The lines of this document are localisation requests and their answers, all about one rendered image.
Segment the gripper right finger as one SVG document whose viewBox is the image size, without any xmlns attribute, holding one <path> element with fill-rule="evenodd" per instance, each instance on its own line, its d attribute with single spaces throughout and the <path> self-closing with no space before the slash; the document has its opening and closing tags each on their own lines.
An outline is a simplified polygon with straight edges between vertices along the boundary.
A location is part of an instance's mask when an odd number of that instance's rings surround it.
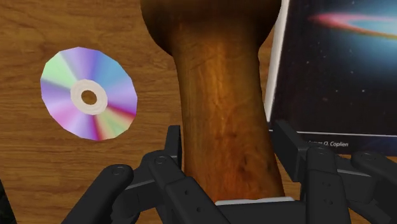
<svg viewBox="0 0 397 224">
<path fill-rule="evenodd" d="M 274 123 L 275 154 L 301 184 L 306 224 L 352 224 L 350 211 L 370 224 L 397 224 L 397 163 L 370 151 L 344 158 L 308 143 L 284 120 Z"/>
</svg>

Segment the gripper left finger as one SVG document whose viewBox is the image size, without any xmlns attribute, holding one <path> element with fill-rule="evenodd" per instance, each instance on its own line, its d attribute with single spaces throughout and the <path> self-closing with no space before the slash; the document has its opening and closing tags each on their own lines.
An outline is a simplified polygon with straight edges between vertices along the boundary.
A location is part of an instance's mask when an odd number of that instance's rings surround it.
<svg viewBox="0 0 397 224">
<path fill-rule="evenodd" d="M 181 155 L 181 129 L 171 125 L 164 149 L 145 154 L 137 169 L 104 168 L 61 224 L 136 224 L 152 208 L 163 224 L 230 224 L 181 170 Z"/>
</svg>

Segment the brown wooden vase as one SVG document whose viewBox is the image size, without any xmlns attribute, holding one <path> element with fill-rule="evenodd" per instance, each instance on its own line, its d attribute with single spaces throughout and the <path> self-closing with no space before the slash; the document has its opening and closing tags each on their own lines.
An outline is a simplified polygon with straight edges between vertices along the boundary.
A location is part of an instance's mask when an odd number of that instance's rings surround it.
<svg viewBox="0 0 397 224">
<path fill-rule="evenodd" d="M 282 197 L 258 51 L 281 0 L 141 0 L 178 74 L 185 173 L 213 201 Z"/>
</svg>

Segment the dark galaxy cover book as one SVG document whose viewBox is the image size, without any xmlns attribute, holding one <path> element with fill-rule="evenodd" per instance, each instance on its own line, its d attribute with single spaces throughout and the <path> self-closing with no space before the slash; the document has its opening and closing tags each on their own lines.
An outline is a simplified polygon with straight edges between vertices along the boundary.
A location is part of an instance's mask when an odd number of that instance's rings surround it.
<svg viewBox="0 0 397 224">
<path fill-rule="evenodd" d="M 397 0 L 282 0 L 264 106 L 308 142 L 397 156 Z"/>
</svg>

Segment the iridescent compact disc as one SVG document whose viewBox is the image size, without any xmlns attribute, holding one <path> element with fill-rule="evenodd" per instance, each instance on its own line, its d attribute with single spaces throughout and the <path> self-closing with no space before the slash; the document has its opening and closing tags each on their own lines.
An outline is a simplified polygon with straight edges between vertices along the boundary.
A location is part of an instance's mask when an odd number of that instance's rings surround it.
<svg viewBox="0 0 397 224">
<path fill-rule="evenodd" d="M 103 141 L 129 129 L 137 114 L 131 77 L 98 50 L 75 47 L 45 63 L 41 98 L 52 118 L 84 139 Z"/>
</svg>

